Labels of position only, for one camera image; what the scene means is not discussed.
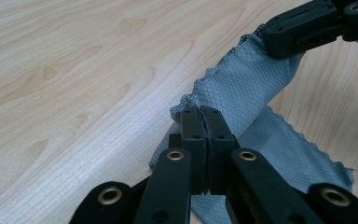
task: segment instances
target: wooden table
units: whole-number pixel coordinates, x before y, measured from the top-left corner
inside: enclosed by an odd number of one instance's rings
[[[148,176],[194,80],[305,2],[0,1],[0,223],[67,223],[97,185]],[[358,43],[309,51],[271,105],[358,196]]]

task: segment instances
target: gray cloth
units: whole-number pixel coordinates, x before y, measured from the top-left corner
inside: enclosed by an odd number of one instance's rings
[[[350,169],[330,161],[266,106],[292,80],[301,57],[274,60],[267,55],[262,39],[245,35],[215,68],[195,82],[191,94],[171,108],[172,118],[178,121],[179,112],[192,105],[216,108],[241,147],[262,153],[292,187],[306,192],[311,184],[325,182],[351,190]],[[150,161],[152,168],[161,151],[168,148],[169,133],[179,133],[179,125],[174,123],[164,136]],[[192,196],[191,207],[204,223],[230,223],[224,201],[224,196]]]

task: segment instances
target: light wood surface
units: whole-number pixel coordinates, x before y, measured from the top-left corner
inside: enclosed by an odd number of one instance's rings
[[[305,2],[0,1],[0,223],[68,223],[97,185],[147,177],[194,80]],[[271,105],[358,196],[358,43],[309,51]]]

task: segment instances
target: wood grain surface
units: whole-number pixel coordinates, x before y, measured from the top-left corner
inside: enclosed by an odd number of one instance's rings
[[[305,2],[1,0],[0,223],[68,223],[97,185],[150,175],[194,80]],[[358,196],[358,43],[310,50],[270,104],[354,169]]]

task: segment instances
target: gray towel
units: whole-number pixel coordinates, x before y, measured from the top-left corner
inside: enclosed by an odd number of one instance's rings
[[[351,170],[341,162],[332,162],[267,106],[292,80],[302,55],[272,59],[257,33],[245,35],[215,68],[196,80],[191,94],[171,108],[172,118],[177,121],[179,112],[192,105],[216,108],[241,147],[262,153],[292,187],[307,192],[311,184],[325,182],[351,190]],[[168,148],[169,133],[179,133],[179,125],[174,123],[164,136],[150,167]],[[224,196],[192,196],[191,208],[204,223],[230,223]]]

